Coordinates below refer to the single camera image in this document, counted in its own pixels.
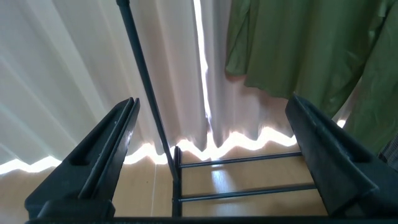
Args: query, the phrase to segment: floor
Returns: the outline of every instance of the floor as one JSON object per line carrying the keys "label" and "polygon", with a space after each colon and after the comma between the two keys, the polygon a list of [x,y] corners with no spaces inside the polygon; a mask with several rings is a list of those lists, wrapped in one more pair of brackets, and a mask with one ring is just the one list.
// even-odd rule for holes
{"label": "floor", "polygon": [[[269,142],[263,149],[248,151],[235,148],[224,158],[256,156],[298,151],[297,146],[284,147]],[[198,159],[183,153],[183,162]],[[21,170],[0,175],[0,223],[24,223],[25,198],[51,173],[47,169],[30,174]],[[212,167],[183,169],[183,195],[229,192],[313,182],[302,157],[242,162]],[[124,165],[113,198],[116,216],[171,216],[172,178],[167,165],[155,165],[145,158]],[[246,215],[326,215],[317,190],[303,190],[269,195],[186,202],[184,216]]]}

